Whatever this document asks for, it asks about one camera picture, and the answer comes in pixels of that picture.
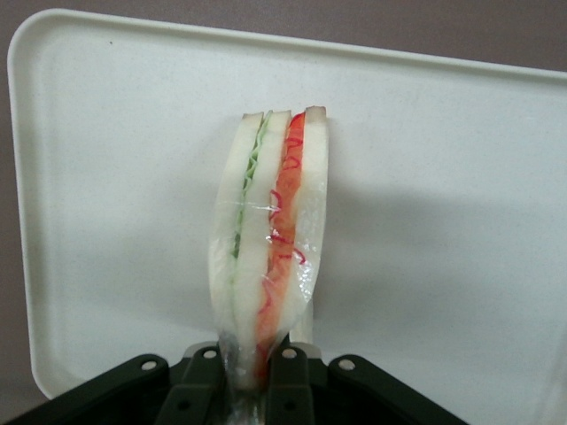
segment white tray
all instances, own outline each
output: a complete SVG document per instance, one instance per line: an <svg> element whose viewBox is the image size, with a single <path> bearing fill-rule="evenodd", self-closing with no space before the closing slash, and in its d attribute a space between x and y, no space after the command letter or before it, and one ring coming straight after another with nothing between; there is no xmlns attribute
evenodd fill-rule
<svg viewBox="0 0 567 425"><path fill-rule="evenodd" d="M9 55L35 379L215 339L210 212L243 112L327 106L325 359L476 424L567 416L567 75L53 10Z"/></svg>

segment screw hole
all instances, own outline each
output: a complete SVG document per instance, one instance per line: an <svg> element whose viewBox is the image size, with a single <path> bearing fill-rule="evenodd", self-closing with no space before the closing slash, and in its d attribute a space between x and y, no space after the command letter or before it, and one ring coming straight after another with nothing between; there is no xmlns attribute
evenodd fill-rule
<svg viewBox="0 0 567 425"><path fill-rule="evenodd" d="M181 400L179 403L177 403L177 408L179 410L187 410L191 407L191 403L187 400Z"/></svg>
<svg viewBox="0 0 567 425"><path fill-rule="evenodd" d="M283 405L283 408L288 412L295 410L295 407L296 407L295 402L291 400L286 401L285 404Z"/></svg>

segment plastic-wrapped sandwich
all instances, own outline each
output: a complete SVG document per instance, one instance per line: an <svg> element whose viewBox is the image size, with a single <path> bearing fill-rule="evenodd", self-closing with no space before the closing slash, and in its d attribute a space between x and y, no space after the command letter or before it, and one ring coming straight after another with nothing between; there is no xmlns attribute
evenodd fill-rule
<svg viewBox="0 0 567 425"><path fill-rule="evenodd" d="M324 107L246 114L221 178L209 282L231 386L260 388L271 351L305 312L327 196Z"/></svg>

